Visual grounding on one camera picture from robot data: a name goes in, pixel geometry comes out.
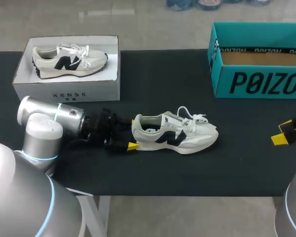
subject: black n logo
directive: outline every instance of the black n logo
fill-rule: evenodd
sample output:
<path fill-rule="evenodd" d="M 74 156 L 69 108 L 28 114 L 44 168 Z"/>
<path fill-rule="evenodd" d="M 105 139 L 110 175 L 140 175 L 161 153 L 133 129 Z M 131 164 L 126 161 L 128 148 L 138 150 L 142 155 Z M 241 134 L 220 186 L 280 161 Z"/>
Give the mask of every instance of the black n logo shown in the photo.
<path fill-rule="evenodd" d="M 186 134 L 181 131 L 179 136 L 176 138 L 176 132 L 166 131 L 156 140 L 156 143 L 164 143 L 167 142 L 169 145 L 178 146 L 181 142 L 186 138 Z"/>
<path fill-rule="evenodd" d="M 61 70 L 65 66 L 66 70 L 75 71 L 80 64 L 80 61 L 76 64 L 73 64 L 73 65 L 71 65 L 71 64 L 77 62 L 78 60 L 79 60 L 79 58 L 76 56 L 74 58 L 74 61 L 71 62 L 71 59 L 69 56 L 63 56 L 59 59 L 59 61 L 57 62 L 56 66 L 54 68 Z"/>

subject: floor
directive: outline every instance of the floor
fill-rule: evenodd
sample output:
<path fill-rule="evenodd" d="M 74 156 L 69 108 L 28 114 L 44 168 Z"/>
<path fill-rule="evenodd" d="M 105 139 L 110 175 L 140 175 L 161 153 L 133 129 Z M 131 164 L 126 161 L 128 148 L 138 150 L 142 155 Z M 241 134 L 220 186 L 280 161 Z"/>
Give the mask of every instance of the floor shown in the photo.
<path fill-rule="evenodd" d="M 207 48 L 213 21 L 296 21 L 296 0 L 173 12 L 165 0 L 0 0 L 0 51 L 29 37 L 119 35 L 122 50 Z M 109 237 L 274 237 L 271 197 L 112 197 Z"/>
<path fill-rule="evenodd" d="M 183 12 L 165 1 L 0 0 L 0 51 L 21 51 L 29 37 L 107 34 L 119 35 L 122 50 L 207 48 L 214 20 L 296 21 L 296 0 Z"/>
<path fill-rule="evenodd" d="M 276 237 L 269 197 L 112 197 L 108 237 Z"/>

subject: shoelace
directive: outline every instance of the shoelace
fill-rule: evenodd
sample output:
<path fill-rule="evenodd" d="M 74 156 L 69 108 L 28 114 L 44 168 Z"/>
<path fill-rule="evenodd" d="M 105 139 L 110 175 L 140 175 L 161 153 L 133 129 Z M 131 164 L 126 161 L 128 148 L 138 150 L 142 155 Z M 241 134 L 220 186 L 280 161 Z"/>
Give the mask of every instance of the shoelace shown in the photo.
<path fill-rule="evenodd" d="M 91 63 L 88 61 L 88 54 L 89 54 L 89 46 L 87 45 L 86 47 L 79 47 L 78 45 L 72 44 L 69 47 L 66 46 L 59 46 L 59 49 L 64 49 L 68 51 L 71 54 L 75 54 L 79 60 L 71 63 L 71 65 L 74 65 L 76 63 L 79 63 L 81 61 L 81 66 L 84 68 L 91 67 Z"/>
<path fill-rule="evenodd" d="M 205 115 L 202 115 L 202 114 L 191 115 L 185 106 L 180 106 L 178 108 L 178 112 L 177 112 L 178 117 L 180 117 L 179 112 L 181 109 L 185 109 L 186 113 L 188 114 L 188 116 L 190 116 L 191 119 L 188 119 L 188 118 L 183 119 L 181 126 L 178 127 L 178 129 L 187 129 L 188 131 L 195 133 L 197 121 L 208 122 L 208 119 L 203 117 Z"/>

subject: blue object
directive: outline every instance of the blue object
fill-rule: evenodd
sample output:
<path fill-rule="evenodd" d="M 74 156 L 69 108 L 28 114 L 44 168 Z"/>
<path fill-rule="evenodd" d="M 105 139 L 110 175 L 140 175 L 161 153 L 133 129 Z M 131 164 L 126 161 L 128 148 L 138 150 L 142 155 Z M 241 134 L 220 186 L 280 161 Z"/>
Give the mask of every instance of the blue object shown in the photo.
<path fill-rule="evenodd" d="M 214 22 L 208 60 L 216 97 L 296 99 L 296 66 L 224 65 L 223 52 L 296 54 L 296 23 Z"/>
<path fill-rule="evenodd" d="M 220 7 L 222 0 L 198 0 L 197 4 L 205 11 L 213 11 Z"/>
<path fill-rule="evenodd" d="M 194 6 L 194 0 L 167 0 L 166 3 L 173 11 L 183 11 Z"/>
<path fill-rule="evenodd" d="M 244 1 L 244 0 L 224 0 L 223 3 L 239 3 L 242 1 Z"/>
<path fill-rule="evenodd" d="M 264 6 L 264 5 L 268 5 L 271 0 L 248 0 L 250 2 L 250 4 L 254 5 L 254 6 Z"/>

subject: black tablecloth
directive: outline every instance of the black tablecloth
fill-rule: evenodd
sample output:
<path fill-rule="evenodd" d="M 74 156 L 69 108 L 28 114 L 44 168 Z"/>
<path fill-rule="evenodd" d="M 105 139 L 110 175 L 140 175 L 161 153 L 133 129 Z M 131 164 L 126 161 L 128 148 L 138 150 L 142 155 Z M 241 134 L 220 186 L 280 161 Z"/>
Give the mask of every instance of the black tablecloth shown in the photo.
<path fill-rule="evenodd" d="M 0 143 L 12 149 L 22 147 L 25 130 L 11 85 L 20 57 L 0 52 Z M 188 156 L 70 149 L 54 174 L 66 187 L 95 195 L 281 196 L 296 172 L 296 143 L 275 147 L 270 139 L 296 116 L 296 100 L 215 98 L 206 50 L 123 51 L 120 101 L 73 105 L 86 113 L 107 107 L 125 118 L 184 105 L 207 114 L 220 136 L 211 149 Z"/>

